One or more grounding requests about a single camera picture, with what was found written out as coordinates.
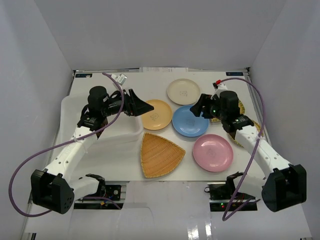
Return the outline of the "orange round plate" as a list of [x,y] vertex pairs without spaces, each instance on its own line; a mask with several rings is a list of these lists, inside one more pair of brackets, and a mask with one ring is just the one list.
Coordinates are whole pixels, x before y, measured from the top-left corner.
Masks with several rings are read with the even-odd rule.
[[165,128],[172,121],[173,111],[168,103],[159,99],[146,101],[154,110],[141,116],[143,127],[147,130],[157,131]]

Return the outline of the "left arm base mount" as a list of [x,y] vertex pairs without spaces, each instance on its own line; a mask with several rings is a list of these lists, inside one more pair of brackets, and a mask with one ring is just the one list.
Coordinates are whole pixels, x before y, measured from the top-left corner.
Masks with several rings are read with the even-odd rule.
[[75,210],[121,210],[126,198],[125,183],[107,184],[99,199],[80,199],[74,204]]

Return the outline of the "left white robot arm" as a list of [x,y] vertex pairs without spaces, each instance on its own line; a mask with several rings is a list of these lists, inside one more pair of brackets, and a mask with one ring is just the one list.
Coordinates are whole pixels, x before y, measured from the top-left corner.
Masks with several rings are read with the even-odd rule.
[[76,166],[102,135],[103,127],[108,126],[109,116],[125,113],[127,116],[137,117],[152,110],[154,107],[139,99],[132,89],[120,89],[108,95],[103,86],[91,88],[71,142],[43,170],[32,173],[30,180],[33,203],[65,214],[78,199],[103,198],[106,193],[105,179],[89,173],[72,181]]

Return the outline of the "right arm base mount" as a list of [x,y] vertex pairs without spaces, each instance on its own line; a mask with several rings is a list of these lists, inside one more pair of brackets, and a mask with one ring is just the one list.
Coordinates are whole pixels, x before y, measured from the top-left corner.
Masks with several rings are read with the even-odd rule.
[[[227,185],[224,181],[209,183],[204,188],[204,192],[209,195],[209,206],[210,206],[210,211],[212,213],[224,212],[233,194],[232,192],[229,192],[227,190]],[[257,211],[258,207],[256,203],[256,198],[241,192],[237,193],[228,211],[229,212],[234,211],[248,199],[250,200],[249,203],[243,208],[241,208],[240,211],[243,211],[243,212]]]

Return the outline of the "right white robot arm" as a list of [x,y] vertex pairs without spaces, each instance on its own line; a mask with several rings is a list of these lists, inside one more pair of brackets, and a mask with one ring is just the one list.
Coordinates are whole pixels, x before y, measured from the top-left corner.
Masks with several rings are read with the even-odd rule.
[[196,117],[216,118],[223,129],[243,146],[255,161],[265,179],[248,175],[248,169],[229,175],[226,179],[226,195],[236,200],[243,193],[261,199],[272,212],[304,203],[307,200],[307,172],[300,165],[293,165],[280,156],[269,143],[261,138],[254,122],[240,112],[239,98],[234,91],[220,94],[201,94],[190,108]]

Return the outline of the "triangular woven bamboo tray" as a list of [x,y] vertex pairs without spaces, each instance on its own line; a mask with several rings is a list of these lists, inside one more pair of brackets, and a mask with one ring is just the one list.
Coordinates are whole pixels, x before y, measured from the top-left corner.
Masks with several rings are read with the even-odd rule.
[[186,151],[174,142],[149,132],[143,134],[140,163],[147,179],[159,178],[174,171]]

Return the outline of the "blue round plate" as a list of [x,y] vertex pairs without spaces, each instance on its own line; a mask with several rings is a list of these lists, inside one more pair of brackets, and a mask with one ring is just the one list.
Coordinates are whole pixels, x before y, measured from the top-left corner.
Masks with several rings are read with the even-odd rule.
[[194,116],[190,111],[191,107],[191,105],[179,107],[173,114],[172,125],[182,136],[193,138],[203,135],[207,131],[210,121],[202,116]]

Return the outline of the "pink round plate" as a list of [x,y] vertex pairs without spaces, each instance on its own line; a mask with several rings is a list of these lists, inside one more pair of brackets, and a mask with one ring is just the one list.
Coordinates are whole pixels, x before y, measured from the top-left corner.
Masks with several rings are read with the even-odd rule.
[[195,162],[208,172],[227,170],[233,163],[234,153],[229,142],[216,134],[199,137],[192,148]]

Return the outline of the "cream round plate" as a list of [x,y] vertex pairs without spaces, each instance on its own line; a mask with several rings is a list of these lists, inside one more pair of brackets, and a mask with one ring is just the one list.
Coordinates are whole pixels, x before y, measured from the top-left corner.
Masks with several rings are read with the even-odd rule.
[[169,99],[178,105],[192,105],[201,95],[201,89],[197,83],[190,79],[180,78],[172,81],[167,89]]

